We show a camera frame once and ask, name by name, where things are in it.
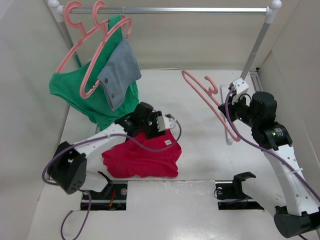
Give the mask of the red t shirt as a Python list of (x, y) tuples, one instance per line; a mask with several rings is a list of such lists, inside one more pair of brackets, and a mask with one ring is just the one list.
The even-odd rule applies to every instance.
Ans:
[(175, 178), (179, 174), (177, 161), (181, 154), (178, 143), (164, 151), (151, 152), (130, 139), (101, 155), (111, 176), (124, 179), (136, 176)]

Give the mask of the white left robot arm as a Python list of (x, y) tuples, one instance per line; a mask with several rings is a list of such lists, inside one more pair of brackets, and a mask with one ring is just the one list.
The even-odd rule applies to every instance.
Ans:
[(145, 103), (112, 123), (94, 136), (70, 144), (61, 143), (44, 171), (68, 195), (77, 191), (94, 191), (100, 198), (111, 194), (111, 181), (102, 172), (102, 153), (140, 133), (148, 138), (163, 136), (176, 126), (174, 118)]

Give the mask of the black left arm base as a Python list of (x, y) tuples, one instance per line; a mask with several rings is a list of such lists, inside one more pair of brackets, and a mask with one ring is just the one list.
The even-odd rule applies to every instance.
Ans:
[(102, 171), (88, 172), (80, 191), (82, 211), (125, 211), (127, 208), (128, 182), (111, 180)]

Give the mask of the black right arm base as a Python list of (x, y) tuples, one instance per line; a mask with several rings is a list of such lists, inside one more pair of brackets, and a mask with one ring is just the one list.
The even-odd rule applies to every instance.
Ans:
[(256, 178), (251, 172), (243, 172), (233, 176), (232, 180), (216, 180), (214, 197), (219, 210), (264, 210), (253, 198), (242, 190), (242, 182)]

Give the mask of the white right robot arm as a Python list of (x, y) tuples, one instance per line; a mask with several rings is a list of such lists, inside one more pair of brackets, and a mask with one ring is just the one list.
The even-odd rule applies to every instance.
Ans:
[(293, 142), (286, 127), (276, 118), (277, 101), (268, 92), (246, 93), (236, 102), (231, 89), (219, 106), (232, 130), (250, 146), (263, 152), (279, 182), (283, 195), (259, 184), (251, 172), (235, 175), (231, 191), (237, 197), (255, 200), (273, 218), (278, 232), (285, 238), (320, 230), (320, 196), (306, 182), (295, 156)]

